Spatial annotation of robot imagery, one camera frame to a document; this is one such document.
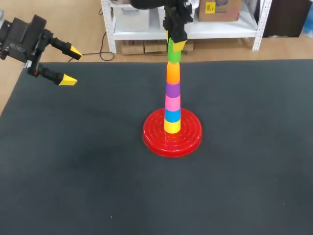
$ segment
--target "pink ring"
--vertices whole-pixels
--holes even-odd
[[[180,95],[176,98],[165,96],[165,109],[168,111],[177,111],[180,109]]]

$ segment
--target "red base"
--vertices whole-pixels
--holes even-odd
[[[143,124],[143,141],[147,147],[164,157],[178,158],[193,152],[201,143],[202,127],[190,111],[181,109],[181,129],[176,134],[164,131],[164,109],[148,116]]]

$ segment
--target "white shelf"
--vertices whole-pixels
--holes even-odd
[[[196,16],[188,38],[253,38],[256,37],[256,33],[257,23],[250,14],[248,6],[243,3],[239,19],[236,22],[199,22]],[[115,40],[159,40],[166,39],[166,36],[163,27],[159,25],[157,11],[152,11],[148,31],[120,31],[118,22],[116,22],[113,38]]]

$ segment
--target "purple ring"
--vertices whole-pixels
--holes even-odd
[[[175,85],[166,83],[166,95],[170,98],[176,98],[180,96],[180,83]]]

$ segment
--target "metal shelving unit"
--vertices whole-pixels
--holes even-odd
[[[159,40],[166,39],[164,29],[159,25],[158,12],[151,11],[149,15],[149,30],[140,32],[125,32],[119,30],[115,17],[111,16],[110,0],[101,0],[103,17],[107,29],[110,51],[116,53],[116,40]],[[252,50],[259,50],[268,13],[272,0],[260,0],[260,19],[256,23],[250,11],[250,0],[245,0],[236,22],[199,22],[198,16],[188,32],[189,39],[210,38],[255,38]]]

